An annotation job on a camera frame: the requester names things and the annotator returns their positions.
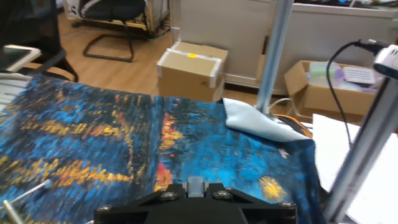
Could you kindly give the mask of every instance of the chair wheel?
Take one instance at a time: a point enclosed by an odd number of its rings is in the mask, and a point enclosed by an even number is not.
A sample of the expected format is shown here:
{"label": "chair wheel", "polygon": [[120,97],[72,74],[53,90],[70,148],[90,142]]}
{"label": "chair wheel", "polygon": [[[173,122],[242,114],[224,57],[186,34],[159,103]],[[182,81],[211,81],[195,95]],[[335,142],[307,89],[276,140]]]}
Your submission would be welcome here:
{"label": "chair wheel", "polygon": [[81,26],[81,22],[72,22],[73,28],[79,28]]}

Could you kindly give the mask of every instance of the chair leg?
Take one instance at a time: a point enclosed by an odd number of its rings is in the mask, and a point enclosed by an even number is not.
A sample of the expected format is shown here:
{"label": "chair leg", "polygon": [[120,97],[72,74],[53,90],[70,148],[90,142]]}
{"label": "chair leg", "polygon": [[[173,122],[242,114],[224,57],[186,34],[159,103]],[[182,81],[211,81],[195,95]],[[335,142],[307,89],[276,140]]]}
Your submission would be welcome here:
{"label": "chair leg", "polygon": [[74,82],[79,81],[79,76],[77,75],[77,73],[73,69],[73,67],[69,64],[69,62],[66,58],[64,58],[62,61],[60,61],[58,64],[56,64],[55,67],[64,69],[65,71],[71,73],[75,77],[73,79]]}
{"label": "chair leg", "polygon": [[145,24],[145,27],[147,29],[147,39],[149,39],[150,38],[150,32],[149,32],[149,27],[148,27],[148,22],[147,22],[147,14],[145,13],[145,10],[144,10],[144,12],[142,12],[142,17],[144,18],[144,24]]}
{"label": "chair leg", "polygon": [[122,21],[123,25],[124,25],[124,31],[126,33],[127,36],[127,41],[129,42],[129,48],[130,48],[130,53],[131,53],[131,60],[134,58],[134,51],[132,49],[132,43],[131,43],[131,35],[129,32],[129,27],[127,26],[125,21]]}
{"label": "chair leg", "polygon": [[[134,52],[132,50],[132,44],[131,44],[131,38],[128,32],[128,26],[125,22],[123,22],[124,28],[126,30],[126,35],[111,35],[111,34],[103,34],[100,35],[99,37],[95,38],[94,40],[92,40],[90,43],[88,43],[88,45],[86,46],[86,48],[83,50],[83,55],[85,57],[91,57],[91,58],[100,58],[100,59],[106,59],[106,60],[115,60],[115,61],[119,61],[119,62],[132,62],[132,59],[134,58]],[[121,57],[111,57],[111,56],[104,56],[104,55],[95,55],[95,54],[89,54],[88,51],[90,50],[90,47],[93,46],[95,43],[97,43],[98,41],[100,41],[102,38],[104,37],[113,37],[113,38],[121,38],[121,39],[127,39],[129,41],[129,48],[130,48],[130,53],[131,56],[129,58],[121,58]]]}

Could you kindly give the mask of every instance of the blue fabric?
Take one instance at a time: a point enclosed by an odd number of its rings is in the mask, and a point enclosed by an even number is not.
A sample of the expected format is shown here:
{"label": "blue fabric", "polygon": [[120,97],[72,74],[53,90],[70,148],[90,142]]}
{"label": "blue fabric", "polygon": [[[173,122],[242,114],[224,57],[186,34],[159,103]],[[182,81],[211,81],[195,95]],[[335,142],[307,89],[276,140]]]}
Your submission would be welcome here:
{"label": "blue fabric", "polygon": [[300,224],[324,223],[314,142],[272,142],[225,120],[218,103],[35,78],[0,114],[0,200],[50,179],[18,206],[22,217],[85,223],[102,204],[200,175],[269,203],[293,201]]}

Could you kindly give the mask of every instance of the white paper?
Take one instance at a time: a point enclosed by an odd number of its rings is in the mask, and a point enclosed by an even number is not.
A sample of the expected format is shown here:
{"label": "white paper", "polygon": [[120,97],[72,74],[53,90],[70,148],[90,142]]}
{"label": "white paper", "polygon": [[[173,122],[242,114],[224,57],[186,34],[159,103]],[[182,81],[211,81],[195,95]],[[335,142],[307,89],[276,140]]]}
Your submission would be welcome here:
{"label": "white paper", "polygon": [[[354,141],[359,126],[348,125]],[[330,191],[348,153],[348,137],[344,123],[321,115],[313,115],[313,140],[317,146],[315,163],[321,186]],[[398,138],[386,142],[375,165],[348,209],[347,214],[360,224],[396,224],[398,209]]]}

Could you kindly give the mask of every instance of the black metal clamp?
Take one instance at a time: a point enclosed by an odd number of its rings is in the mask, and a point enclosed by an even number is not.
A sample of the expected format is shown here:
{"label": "black metal clamp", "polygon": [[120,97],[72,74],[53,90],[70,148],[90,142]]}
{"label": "black metal clamp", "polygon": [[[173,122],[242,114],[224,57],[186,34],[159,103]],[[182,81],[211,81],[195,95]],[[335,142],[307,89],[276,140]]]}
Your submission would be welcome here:
{"label": "black metal clamp", "polygon": [[269,204],[223,184],[208,184],[202,197],[188,197],[182,184],[170,184],[122,207],[104,205],[94,212],[95,224],[296,224],[294,203]]}

